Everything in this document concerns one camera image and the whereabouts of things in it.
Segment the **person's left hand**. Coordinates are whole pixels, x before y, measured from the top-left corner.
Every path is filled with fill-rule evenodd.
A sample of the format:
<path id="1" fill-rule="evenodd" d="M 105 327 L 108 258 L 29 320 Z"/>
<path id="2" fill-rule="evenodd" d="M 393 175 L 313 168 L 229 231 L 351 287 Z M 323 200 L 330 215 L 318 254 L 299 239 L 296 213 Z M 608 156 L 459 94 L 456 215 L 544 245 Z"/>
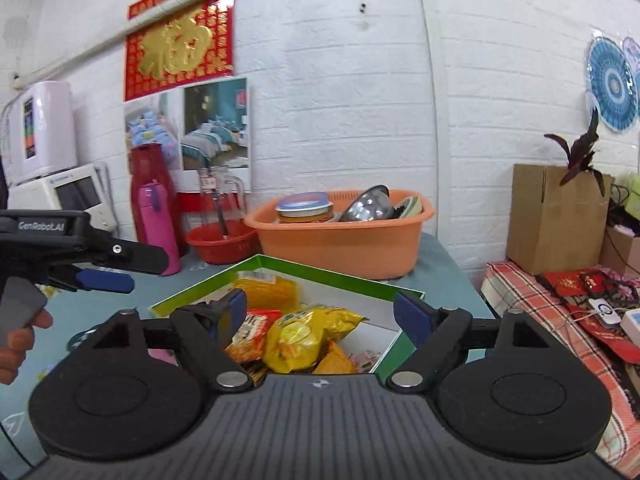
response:
<path id="1" fill-rule="evenodd" d="M 47 310 L 39 312 L 25 327 L 9 333 L 8 343 L 0 348 L 0 382 L 11 385 L 25 361 L 26 353 L 34 348 L 35 328 L 46 330 L 53 324 L 53 318 Z"/>

